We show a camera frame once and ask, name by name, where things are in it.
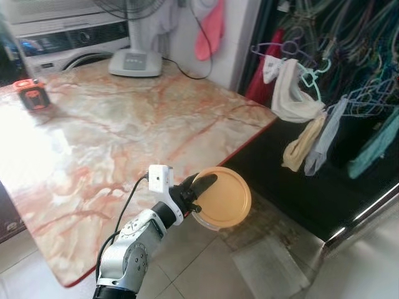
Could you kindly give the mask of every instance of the beige sock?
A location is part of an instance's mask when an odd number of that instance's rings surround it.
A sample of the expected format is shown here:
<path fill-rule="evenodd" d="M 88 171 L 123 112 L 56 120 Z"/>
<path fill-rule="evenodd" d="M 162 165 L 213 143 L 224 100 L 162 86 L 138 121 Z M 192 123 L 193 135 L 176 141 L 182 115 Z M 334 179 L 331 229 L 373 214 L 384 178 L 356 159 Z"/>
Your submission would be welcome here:
<path fill-rule="evenodd" d="M 283 162 L 281 166 L 288 167 L 295 172 L 298 171 L 314 141 L 320 134 L 326 116 L 326 113 L 323 113 L 316 119 L 312 120 L 307 124 L 305 130 L 299 135 L 298 139 L 287 145 L 282 154 Z"/>

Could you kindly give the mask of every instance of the red cloth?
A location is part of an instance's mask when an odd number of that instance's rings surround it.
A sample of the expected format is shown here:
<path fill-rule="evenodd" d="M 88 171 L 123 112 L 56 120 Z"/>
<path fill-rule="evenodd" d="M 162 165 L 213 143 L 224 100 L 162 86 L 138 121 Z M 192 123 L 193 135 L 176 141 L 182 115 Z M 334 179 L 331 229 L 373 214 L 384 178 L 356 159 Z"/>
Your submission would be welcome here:
<path fill-rule="evenodd" d="M 284 35 L 283 29 L 278 29 L 274 35 L 271 42 L 276 42 L 278 44 L 282 44 L 282 37 Z M 281 47 L 278 45 L 270 45 L 265 55 L 271 55 L 277 58 L 281 58 Z M 263 65 L 264 65 L 264 57 L 260 56 L 260 62 L 257 66 L 254 77 L 251 80 L 251 83 L 248 86 L 247 92 L 245 93 L 245 97 L 255 101 L 259 104 L 265 104 L 266 101 L 270 100 L 273 96 L 274 83 L 276 80 L 273 80 L 269 84 L 265 84 L 263 82 Z"/>

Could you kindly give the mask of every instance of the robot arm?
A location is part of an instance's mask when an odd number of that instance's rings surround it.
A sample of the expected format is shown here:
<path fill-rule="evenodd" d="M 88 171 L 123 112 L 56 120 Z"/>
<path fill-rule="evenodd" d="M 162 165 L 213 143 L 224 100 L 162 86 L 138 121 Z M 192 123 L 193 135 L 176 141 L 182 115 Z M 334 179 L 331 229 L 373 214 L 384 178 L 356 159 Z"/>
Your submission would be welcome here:
<path fill-rule="evenodd" d="M 100 275 L 93 299 L 136 299 L 148 268 L 148 259 L 158 247 L 166 230 L 179 225 L 190 212 L 200 212 L 193 204 L 216 180 L 216 175 L 196 175 L 173 185 L 173 170 L 165 165 L 151 165 L 148 186 L 160 195 L 160 201 L 132 219 L 118 239 L 103 254 Z"/>

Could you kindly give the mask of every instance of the plastic lid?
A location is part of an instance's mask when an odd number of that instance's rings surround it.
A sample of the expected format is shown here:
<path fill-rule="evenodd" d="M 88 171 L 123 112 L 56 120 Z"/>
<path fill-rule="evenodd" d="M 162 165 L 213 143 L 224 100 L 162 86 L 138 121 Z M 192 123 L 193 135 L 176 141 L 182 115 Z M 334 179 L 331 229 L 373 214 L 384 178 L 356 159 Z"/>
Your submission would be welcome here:
<path fill-rule="evenodd" d="M 207 174 L 216 174 L 218 180 L 195 202 L 202 207 L 195 218 L 200 218 L 202 221 L 199 223 L 205 222 L 210 227 L 226 228 L 239 224 L 251 208 L 247 183 L 238 173 L 225 167 L 205 169 L 195 179 Z"/>

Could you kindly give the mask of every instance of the marble table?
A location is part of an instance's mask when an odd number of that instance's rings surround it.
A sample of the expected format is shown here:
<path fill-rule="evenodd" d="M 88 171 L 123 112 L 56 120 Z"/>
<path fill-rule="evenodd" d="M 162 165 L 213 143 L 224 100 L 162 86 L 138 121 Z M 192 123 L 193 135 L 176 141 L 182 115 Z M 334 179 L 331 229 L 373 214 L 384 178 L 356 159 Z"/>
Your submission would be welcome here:
<path fill-rule="evenodd" d="M 175 182 L 215 166 L 272 123 L 269 109 L 165 64 L 158 78 L 109 75 L 107 61 L 45 79 L 53 103 L 27 111 L 0 88 L 0 180 L 58 281 L 88 275 L 150 164 Z M 141 183 L 122 224 L 155 203 Z"/>

